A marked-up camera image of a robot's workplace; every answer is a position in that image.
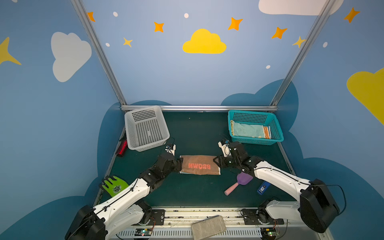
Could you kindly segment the yellow teal towel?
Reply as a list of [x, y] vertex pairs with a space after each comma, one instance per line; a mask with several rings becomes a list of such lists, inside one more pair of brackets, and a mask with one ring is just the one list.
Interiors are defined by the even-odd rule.
[[248, 138], [265, 138], [264, 127], [261, 125], [247, 125], [231, 121], [231, 133], [233, 136]]

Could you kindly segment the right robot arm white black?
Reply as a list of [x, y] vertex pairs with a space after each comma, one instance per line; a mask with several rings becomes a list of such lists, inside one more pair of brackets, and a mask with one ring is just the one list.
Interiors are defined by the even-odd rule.
[[237, 168], [243, 173], [272, 184], [295, 199], [294, 202], [271, 201], [264, 211], [272, 219], [303, 222], [311, 230], [324, 233], [341, 210], [329, 185], [315, 179], [309, 181], [280, 170], [267, 161], [248, 154], [232, 153], [213, 159], [220, 168]]

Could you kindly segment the pink red towel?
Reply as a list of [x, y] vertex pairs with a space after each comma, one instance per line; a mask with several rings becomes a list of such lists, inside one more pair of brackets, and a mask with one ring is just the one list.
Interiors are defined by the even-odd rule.
[[215, 156], [205, 155], [184, 155], [180, 174], [191, 175], [212, 175], [219, 176], [221, 174], [220, 167], [214, 162]]

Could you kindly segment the white plastic basket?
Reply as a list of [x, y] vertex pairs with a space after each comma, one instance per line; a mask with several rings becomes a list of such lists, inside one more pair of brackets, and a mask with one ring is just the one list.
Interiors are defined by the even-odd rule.
[[125, 113], [128, 148], [143, 152], [162, 146], [170, 138], [161, 107], [150, 106]]

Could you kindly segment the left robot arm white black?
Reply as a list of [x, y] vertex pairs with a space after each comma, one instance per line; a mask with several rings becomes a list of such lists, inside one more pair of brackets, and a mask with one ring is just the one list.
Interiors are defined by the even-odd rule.
[[109, 240], [131, 225], [141, 222], [151, 207], [143, 198], [159, 188], [171, 173], [180, 172], [183, 158], [172, 153], [158, 156], [153, 166], [142, 172], [125, 190], [95, 207], [82, 207], [76, 214], [66, 240]]

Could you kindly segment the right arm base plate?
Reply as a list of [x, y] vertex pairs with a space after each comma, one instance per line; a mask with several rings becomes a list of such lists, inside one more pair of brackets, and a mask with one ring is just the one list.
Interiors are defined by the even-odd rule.
[[283, 225], [283, 219], [273, 219], [264, 209], [242, 209], [245, 225]]

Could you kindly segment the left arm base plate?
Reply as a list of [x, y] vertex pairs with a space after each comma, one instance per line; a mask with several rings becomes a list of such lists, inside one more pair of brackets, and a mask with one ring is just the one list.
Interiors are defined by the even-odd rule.
[[143, 218], [135, 226], [163, 226], [165, 221], [165, 210], [152, 209], [144, 213]]

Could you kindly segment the orange bunny pattern towel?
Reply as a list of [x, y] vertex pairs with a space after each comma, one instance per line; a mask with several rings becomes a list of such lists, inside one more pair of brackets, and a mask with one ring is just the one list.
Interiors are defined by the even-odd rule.
[[271, 139], [272, 138], [270, 126], [263, 126], [263, 131], [264, 131], [264, 136], [265, 136], [264, 138], [265, 139]]

